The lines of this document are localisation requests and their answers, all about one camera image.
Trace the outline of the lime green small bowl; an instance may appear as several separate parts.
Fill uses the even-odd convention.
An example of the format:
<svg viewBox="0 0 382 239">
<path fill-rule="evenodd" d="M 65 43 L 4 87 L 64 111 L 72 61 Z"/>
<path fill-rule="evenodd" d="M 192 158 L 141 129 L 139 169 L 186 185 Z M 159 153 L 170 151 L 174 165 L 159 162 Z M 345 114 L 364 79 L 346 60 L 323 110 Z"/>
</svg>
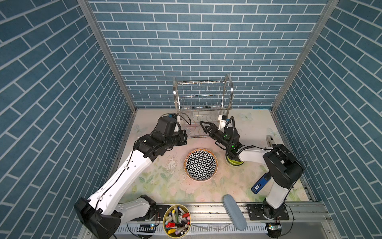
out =
<svg viewBox="0 0 382 239">
<path fill-rule="evenodd" d="M 235 166 L 235 167 L 238 167 L 238 166 L 241 166 L 244 162 L 243 161 L 236 161 L 236 160 L 232 160 L 228 157 L 228 154 L 225 155 L 226 157 L 226 161 L 232 165 L 232 166 Z"/>
</svg>

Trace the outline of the white patterned large bowl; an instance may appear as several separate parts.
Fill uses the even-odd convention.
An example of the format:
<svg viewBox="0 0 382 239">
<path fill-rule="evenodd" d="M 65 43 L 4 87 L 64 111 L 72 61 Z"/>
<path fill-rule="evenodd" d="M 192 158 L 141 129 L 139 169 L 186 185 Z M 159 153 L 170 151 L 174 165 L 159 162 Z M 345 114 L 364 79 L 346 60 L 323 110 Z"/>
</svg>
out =
<svg viewBox="0 0 382 239">
<path fill-rule="evenodd" d="M 212 179 L 218 170 L 216 156 L 207 149 L 192 150 L 184 161 L 186 174 L 194 181 L 204 182 Z"/>
</svg>

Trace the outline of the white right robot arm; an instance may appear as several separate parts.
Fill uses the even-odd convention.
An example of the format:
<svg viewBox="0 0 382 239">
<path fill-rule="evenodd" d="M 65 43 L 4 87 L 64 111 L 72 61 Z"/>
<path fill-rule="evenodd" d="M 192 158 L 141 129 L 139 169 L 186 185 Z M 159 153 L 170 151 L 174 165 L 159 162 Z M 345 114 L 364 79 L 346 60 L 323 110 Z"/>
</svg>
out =
<svg viewBox="0 0 382 239">
<path fill-rule="evenodd" d="M 261 148 L 240 143 L 240 135 L 233 117 L 225 120 L 223 127 L 206 121 L 201 121 L 200 125 L 203 131 L 215 140 L 215 144 L 225 150 L 225 158 L 229 164 L 241 166 L 245 162 L 255 162 L 266 165 L 268 171 L 255 183 L 251 191 L 257 194 L 271 179 L 274 181 L 263 202 L 263 212 L 268 213 L 268 218 L 274 218 L 275 213 L 285 205 L 287 195 L 304 173 L 306 166 L 283 144 Z"/>
</svg>

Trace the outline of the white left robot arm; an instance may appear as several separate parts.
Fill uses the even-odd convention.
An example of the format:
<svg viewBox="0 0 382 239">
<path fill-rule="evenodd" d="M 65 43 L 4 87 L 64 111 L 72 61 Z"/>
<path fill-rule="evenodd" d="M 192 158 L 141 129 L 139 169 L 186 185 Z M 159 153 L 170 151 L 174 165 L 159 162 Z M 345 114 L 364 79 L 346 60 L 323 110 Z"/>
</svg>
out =
<svg viewBox="0 0 382 239">
<path fill-rule="evenodd" d="M 158 156 L 164 155 L 175 146 L 187 144 L 187 133 L 182 129 L 178 117 L 176 113 L 159 117 L 153 131 L 135 141 L 126 161 L 111 178 L 89 198 L 81 197 L 77 200 L 74 205 L 76 214 L 96 238 L 113 237 L 124 222 L 154 217 L 156 202 L 147 195 L 124 204 L 119 201 L 136 178 Z"/>
</svg>

